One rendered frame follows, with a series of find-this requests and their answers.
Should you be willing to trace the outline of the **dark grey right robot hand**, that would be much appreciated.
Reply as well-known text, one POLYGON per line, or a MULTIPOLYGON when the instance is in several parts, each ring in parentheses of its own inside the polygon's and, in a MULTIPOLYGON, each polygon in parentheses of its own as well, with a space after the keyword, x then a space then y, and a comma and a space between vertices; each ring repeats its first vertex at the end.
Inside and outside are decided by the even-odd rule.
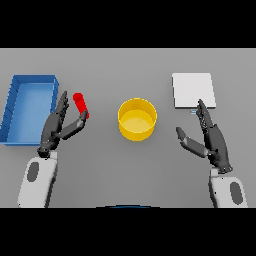
POLYGON ((228 156, 227 144, 217 124, 212 122, 210 113, 202 99, 198 100, 196 115, 204 136, 204 143, 201 144, 186 135, 181 127, 176 128, 180 145, 192 154, 208 158, 210 164, 217 168, 221 174, 233 170, 228 156))

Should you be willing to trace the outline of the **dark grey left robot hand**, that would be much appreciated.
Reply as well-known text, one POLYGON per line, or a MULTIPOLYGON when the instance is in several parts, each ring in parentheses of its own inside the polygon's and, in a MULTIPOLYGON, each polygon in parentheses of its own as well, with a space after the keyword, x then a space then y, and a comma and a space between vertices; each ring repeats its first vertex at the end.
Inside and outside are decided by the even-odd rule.
POLYGON ((63 123, 69 107, 67 92, 61 95, 56 109, 50 113, 44 124, 37 153, 41 158, 49 158, 50 152, 57 149, 60 140, 67 140, 80 132, 87 121, 86 113, 79 113, 77 120, 64 127, 63 123))

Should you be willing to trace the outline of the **red beaker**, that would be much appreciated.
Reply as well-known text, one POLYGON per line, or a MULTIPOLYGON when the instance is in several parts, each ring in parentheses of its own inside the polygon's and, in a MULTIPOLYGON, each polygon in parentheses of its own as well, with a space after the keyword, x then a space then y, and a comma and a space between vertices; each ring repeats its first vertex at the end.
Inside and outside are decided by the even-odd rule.
POLYGON ((84 100, 83 94, 80 93, 80 92, 74 93, 73 94, 73 101, 74 101, 79 113, 82 114, 83 112, 85 112, 86 113, 85 117, 87 119, 89 119, 90 118, 90 113, 89 113, 88 108, 86 106, 86 102, 84 100))

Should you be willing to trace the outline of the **pale square measuring scale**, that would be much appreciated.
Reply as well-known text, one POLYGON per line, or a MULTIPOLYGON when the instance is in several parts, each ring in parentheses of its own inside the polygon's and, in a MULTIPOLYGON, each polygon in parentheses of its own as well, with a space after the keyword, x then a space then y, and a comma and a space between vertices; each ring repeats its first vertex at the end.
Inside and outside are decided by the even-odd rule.
POLYGON ((173 73, 172 86, 176 109, 196 109, 199 100, 208 109, 216 108, 210 73, 173 73))

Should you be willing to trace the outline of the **yellow bowl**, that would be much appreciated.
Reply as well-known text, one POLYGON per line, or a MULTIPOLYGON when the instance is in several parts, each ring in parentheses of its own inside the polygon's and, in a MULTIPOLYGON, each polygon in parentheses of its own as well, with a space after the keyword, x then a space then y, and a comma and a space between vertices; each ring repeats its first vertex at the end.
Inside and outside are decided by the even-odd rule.
POLYGON ((149 138, 155 129, 157 118, 154 105, 143 98, 125 101, 117 113, 120 133, 133 142, 142 142, 149 138))

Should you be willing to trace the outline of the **blue tray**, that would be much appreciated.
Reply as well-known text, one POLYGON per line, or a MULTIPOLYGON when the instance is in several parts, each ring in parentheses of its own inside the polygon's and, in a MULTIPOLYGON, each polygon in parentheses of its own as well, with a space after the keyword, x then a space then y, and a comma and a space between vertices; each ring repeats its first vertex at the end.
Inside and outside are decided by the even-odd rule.
POLYGON ((39 146, 43 126, 55 110, 55 75, 13 75, 0 123, 0 144, 39 146))

